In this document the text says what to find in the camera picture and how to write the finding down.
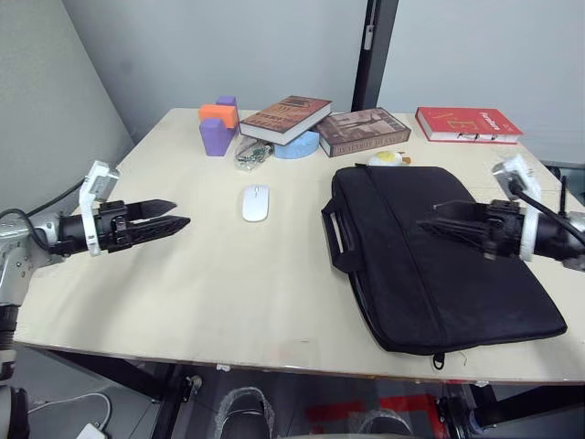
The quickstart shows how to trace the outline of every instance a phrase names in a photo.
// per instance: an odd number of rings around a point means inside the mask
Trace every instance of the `black metal frame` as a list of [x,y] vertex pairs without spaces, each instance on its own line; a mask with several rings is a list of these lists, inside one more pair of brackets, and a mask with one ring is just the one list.
[[[351,111],[374,108],[378,104],[378,95],[386,67],[386,58],[390,46],[392,29],[399,0],[368,0],[364,34],[357,64],[356,85]],[[371,48],[364,48],[367,40],[367,27],[374,9],[374,34]]]
[[137,368],[125,359],[45,350],[73,366],[90,370],[104,378],[137,391],[160,403],[151,439],[170,439],[182,402],[190,395],[193,368],[173,363],[156,363],[153,373]]
[[496,399],[491,386],[481,391],[474,388],[472,386],[477,408],[471,410],[470,416],[474,424],[482,429],[535,414],[583,405],[585,401],[585,386],[536,387],[501,401]]
[[449,397],[438,403],[439,415],[445,420],[452,439],[469,439],[485,429],[516,419],[584,404],[585,386],[542,386],[501,401],[492,386],[470,385],[475,408],[470,409],[462,386],[448,386]]

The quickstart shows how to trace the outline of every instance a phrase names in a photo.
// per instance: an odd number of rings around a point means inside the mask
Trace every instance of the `red floor marking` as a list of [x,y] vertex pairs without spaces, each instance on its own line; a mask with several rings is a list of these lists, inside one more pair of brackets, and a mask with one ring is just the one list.
[[448,439],[449,435],[443,423],[439,420],[435,397],[432,395],[391,396],[380,399],[380,407],[395,412],[414,412],[424,410],[429,416],[432,433],[436,438]]
[[310,423],[326,423],[349,417],[351,412],[364,412],[366,409],[362,401],[343,402],[340,404],[316,405],[304,410],[304,415]]

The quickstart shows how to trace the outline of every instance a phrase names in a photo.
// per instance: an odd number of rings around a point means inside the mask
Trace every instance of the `gray wall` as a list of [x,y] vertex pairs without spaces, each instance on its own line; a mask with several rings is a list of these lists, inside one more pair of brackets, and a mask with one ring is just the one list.
[[132,148],[60,0],[0,1],[0,134],[0,209],[43,204]]
[[378,104],[497,107],[542,160],[585,165],[583,0],[404,0]]
[[367,0],[63,0],[134,140],[174,107],[300,94],[349,111]]

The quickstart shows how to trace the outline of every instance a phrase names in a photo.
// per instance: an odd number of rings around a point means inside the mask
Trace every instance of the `foam block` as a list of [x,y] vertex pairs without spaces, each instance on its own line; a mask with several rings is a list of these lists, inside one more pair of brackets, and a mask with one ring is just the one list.
[[231,105],[232,107],[238,108],[235,96],[219,96],[216,100],[216,105]]
[[235,128],[226,128],[223,120],[217,117],[210,117],[201,122],[199,132],[203,138],[205,154],[225,155],[235,131]]
[[206,119],[221,119],[226,128],[236,128],[238,125],[238,110],[231,105],[216,105],[206,103],[199,108],[199,121]]
[[319,147],[319,133],[307,131],[286,145],[274,144],[274,155],[279,158],[300,158],[314,153]]

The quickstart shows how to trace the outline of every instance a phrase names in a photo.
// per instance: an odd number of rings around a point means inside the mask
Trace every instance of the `wooden table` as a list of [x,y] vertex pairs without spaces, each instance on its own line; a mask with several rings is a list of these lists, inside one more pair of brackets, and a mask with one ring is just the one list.
[[[558,204],[559,182],[522,145],[432,144],[414,117],[404,151],[414,166],[441,166],[479,201],[505,199],[491,168],[520,154],[543,201]],[[127,359],[218,363],[414,380],[585,381],[585,273],[536,257],[530,269],[565,317],[565,335],[429,357],[388,353],[371,337],[345,275],[329,261],[320,209],[336,169],[371,151],[334,159],[319,149],[298,160],[271,157],[248,173],[233,152],[205,155],[197,111],[174,109],[122,161],[111,200],[162,198],[191,223],[175,236],[124,252],[38,270],[19,315],[27,345]],[[247,223],[241,193],[271,188],[268,218]],[[583,210],[568,197],[568,207]]]

